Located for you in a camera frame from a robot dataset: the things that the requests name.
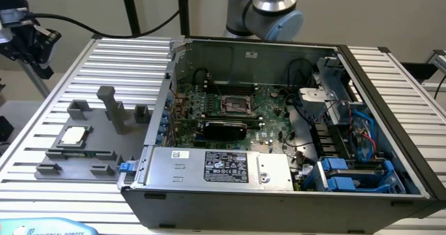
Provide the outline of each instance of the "black pole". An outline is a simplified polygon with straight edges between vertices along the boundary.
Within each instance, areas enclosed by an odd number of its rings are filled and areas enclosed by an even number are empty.
[[[131,25],[132,34],[133,35],[140,34],[135,0],[124,0],[124,6],[125,6],[128,23]]]
[[[179,7],[183,6],[180,10],[180,29],[181,35],[189,35],[189,25],[188,25],[188,2],[187,0],[179,0]]]

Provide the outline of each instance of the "power supply label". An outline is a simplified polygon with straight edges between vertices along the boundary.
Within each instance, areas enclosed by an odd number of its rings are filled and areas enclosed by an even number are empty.
[[[204,180],[208,182],[248,183],[247,154],[207,151]]]

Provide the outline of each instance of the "white wall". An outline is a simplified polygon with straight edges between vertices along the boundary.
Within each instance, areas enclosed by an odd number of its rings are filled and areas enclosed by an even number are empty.
[[[69,16],[107,33],[128,34],[121,0],[28,0],[40,13]],[[446,49],[443,0],[298,0],[304,26],[296,41],[386,46],[402,61],[420,62],[431,49]],[[177,9],[177,0],[136,0],[140,26],[157,26]],[[191,33],[220,36],[227,0],[191,0]],[[53,70],[64,72],[88,42],[91,33],[55,20],[41,24],[63,34]],[[179,35],[179,20],[157,36]],[[0,68],[17,69],[0,58]]]

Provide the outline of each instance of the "warning label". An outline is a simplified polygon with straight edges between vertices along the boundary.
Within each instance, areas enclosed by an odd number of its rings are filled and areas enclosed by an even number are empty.
[[[246,153],[207,151],[204,180],[208,182],[248,183]]]

